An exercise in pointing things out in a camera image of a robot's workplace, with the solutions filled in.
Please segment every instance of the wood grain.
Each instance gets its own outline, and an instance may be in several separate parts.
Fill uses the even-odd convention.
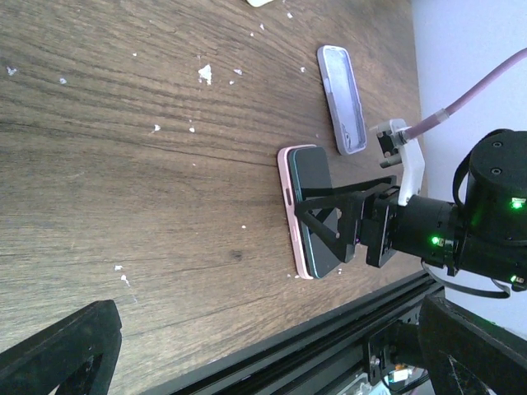
[[[139,393],[418,269],[361,249],[295,279],[276,166],[314,143],[335,184],[390,173],[374,139],[337,155],[315,53],[349,50],[369,125],[415,123],[408,1],[5,0],[0,21],[0,351],[113,299],[110,392]]]

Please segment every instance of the transparent phone case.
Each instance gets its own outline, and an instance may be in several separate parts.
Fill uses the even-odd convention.
[[[347,50],[325,45],[319,48],[320,74],[333,121],[337,148],[351,155],[366,148],[366,125]]]

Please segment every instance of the pink phone case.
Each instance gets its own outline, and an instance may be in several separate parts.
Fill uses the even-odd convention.
[[[303,146],[289,146],[282,148],[278,152],[278,172],[280,173],[280,182],[282,184],[283,202],[286,206],[287,223],[289,224],[289,233],[291,234],[291,244],[293,246],[293,254],[295,256],[296,271],[298,275],[305,280],[313,280],[313,277],[307,271],[307,266],[304,257],[304,248],[302,246],[302,238],[300,235],[300,224],[295,216],[295,201],[293,199],[293,187],[291,184],[291,175],[289,173],[289,163],[287,155],[289,151],[298,148],[308,148],[314,146],[307,144]]]

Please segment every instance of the white bracket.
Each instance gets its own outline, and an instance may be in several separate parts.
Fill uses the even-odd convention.
[[[403,119],[391,119],[373,127],[371,131],[378,135],[385,133],[388,136],[394,136],[397,132],[406,129],[408,126]],[[400,206],[406,206],[413,195],[418,195],[421,192],[422,179],[425,174],[425,158],[422,156],[417,139],[398,145],[397,148],[403,162],[403,179],[397,203]]]

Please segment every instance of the white wall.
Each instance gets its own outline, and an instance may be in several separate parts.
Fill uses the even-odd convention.
[[[423,118],[449,105],[500,62],[527,47],[525,0],[413,0],[413,24]],[[496,128],[527,130],[527,60],[425,135],[431,198],[452,202],[456,167],[480,138]],[[464,272],[454,282],[493,289],[490,280]],[[508,300],[451,290],[447,297],[500,326],[527,333],[527,291]]]

